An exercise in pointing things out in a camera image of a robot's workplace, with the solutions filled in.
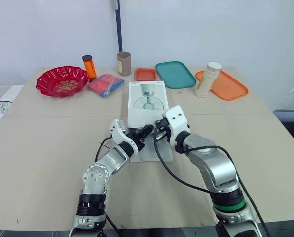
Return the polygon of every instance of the red plate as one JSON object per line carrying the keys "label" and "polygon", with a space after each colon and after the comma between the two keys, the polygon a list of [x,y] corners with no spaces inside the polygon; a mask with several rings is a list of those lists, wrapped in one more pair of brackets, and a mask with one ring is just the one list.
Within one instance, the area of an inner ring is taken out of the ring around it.
{"label": "red plate", "polygon": [[44,95],[71,96],[80,92],[88,80],[87,72],[79,67],[58,67],[40,76],[37,79],[36,89]]}

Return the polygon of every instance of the brown cup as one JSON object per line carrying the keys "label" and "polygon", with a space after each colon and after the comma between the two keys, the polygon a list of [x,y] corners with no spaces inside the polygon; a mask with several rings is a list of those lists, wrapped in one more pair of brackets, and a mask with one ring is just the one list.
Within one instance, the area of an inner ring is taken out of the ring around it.
{"label": "brown cup", "polygon": [[131,74],[131,54],[129,52],[119,52],[117,54],[118,71],[122,76]]}

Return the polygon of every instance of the table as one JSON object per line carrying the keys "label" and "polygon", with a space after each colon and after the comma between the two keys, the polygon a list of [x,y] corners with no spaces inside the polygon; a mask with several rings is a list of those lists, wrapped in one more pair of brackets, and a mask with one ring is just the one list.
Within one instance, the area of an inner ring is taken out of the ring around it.
{"label": "table", "polygon": [[[190,67],[192,73],[202,69]],[[112,120],[127,121],[133,72],[105,99],[87,89],[52,98],[35,89],[36,79],[47,70],[37,70],[0,121],[0,229],[70,229],[84,169],[94,161],[99,141],[109,136]],[[266,222],[294,219],[294,140],[238,71],[224,70],[249,88],[246,97],[223,101],[210,93],[200,99],[194,88],[167,88],[169,107],[180,104],[192,133],[230,152]],[[117,75],[116,68],[97,72]],[[175,152],[174,157],[168,164],[172,171],[204,187],[188,158]],[[120,228],[216,222],[209,196],[180,184],[158,162],[128,163],[106,189],[106,211]]]}

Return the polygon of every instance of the small orange tray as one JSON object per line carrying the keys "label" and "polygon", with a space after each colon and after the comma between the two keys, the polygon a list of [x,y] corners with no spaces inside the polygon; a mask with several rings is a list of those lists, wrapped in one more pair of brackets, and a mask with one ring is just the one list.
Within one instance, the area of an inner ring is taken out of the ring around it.
{"label": "small orange tray", "polygon": [[[204,71],[197,72],[195,75],[196,79],[200,81],[203,74]],[[235,100],[247,95],[249,90],[231,75],[221,71],[212,86],[211,92],[220,99]]]}
{"label": "small orange tray", "polygon": [[153,81],[157,80],[157,72],[154,68],[137,68],[135,70],[136,81]]}

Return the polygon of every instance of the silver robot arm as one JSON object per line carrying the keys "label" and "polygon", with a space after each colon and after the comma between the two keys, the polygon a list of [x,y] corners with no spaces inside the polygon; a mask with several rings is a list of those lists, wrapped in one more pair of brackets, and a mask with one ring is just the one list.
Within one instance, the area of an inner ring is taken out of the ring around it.
{"label": "silver robot arm", "polygon": [[153,126],[146,125],[125,135],[123,121],[116,119],[110,130],[117,145],[86,168],[83,174],[84,189],[79,196],[77,213],[73,218],[69,237],[106,236],[102,231],[106,222],[105,184],[111,175],[117,173],[129,161],[130,156],[136,156],[144,147],[144,138],[152,132]]}
{"label": "silver robot arm", "polygon": [[[179,153],[191,148],[215,145],[212,140],[191,134],[180,106],[164,113],[156,122],[160,130],[157,139],[167,136]],[[220,237],[262,237],[250,207],[239,187],[235,166],[217,148],[206,148],[186,153],[199,168],[207,189],[211,192],[213,211],[219,222],[216,230]]]}

